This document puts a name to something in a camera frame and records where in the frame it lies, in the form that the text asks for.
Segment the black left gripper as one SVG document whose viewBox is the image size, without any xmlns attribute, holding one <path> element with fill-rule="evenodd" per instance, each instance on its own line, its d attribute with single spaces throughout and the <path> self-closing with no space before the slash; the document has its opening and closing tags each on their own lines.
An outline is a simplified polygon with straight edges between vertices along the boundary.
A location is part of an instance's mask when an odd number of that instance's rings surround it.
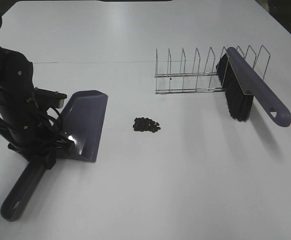
<svg viewBox="0 0 291 240">
<path fill-rule="evenodd" d="M 56 164 L 56 149 L 61 147 L 61 117 L 54 118 L 48 109 L 38 106 L 34 89 L 32 84 L 0 86 L 0 124 L 8 132 L 8 149 L 28 162 L 35 152 L 49 150 L 44 167 L 51 170 Z"/>
</svg>

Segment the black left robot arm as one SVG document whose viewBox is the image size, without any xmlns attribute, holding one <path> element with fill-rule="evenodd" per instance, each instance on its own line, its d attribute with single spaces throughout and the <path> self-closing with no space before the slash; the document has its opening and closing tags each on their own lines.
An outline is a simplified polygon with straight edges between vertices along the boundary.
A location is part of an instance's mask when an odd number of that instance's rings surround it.
<svg viewBox="0 0 291 240">
<path fill-rule="evenodd" d="M 35 88 L 33 73 L 22 53 L 0 46 L 0 135 L 10 150 L 51 169 L 62 125 L 48 109 L 60 108 L 65 96 Z"/>
</svg>

